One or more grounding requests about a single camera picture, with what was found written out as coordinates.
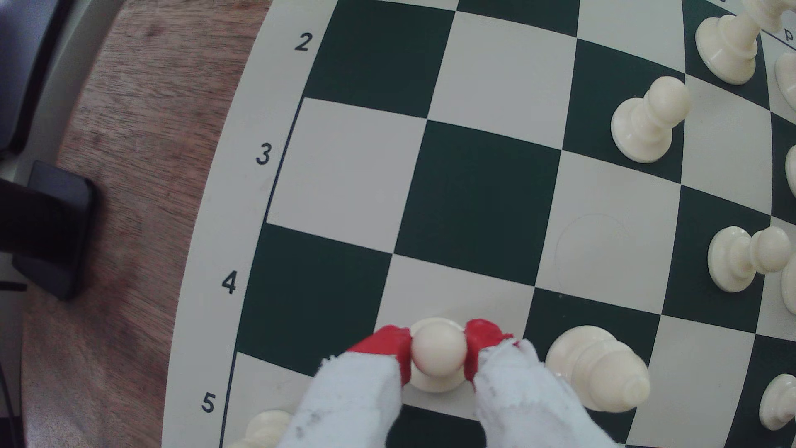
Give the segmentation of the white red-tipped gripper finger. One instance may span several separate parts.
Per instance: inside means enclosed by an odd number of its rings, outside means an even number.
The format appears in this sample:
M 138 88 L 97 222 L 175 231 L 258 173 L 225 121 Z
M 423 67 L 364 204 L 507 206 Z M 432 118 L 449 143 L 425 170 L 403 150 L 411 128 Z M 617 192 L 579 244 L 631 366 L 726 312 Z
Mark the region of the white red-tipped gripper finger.
M 616 447 L 573 389 L 540 361 L 530 341 L 492 321 L 464 327 L 465 378 L 488 447 Z
M 409 328 L 385 325 L 325 359 L 279 447 L 385 447 L 411 379 Z

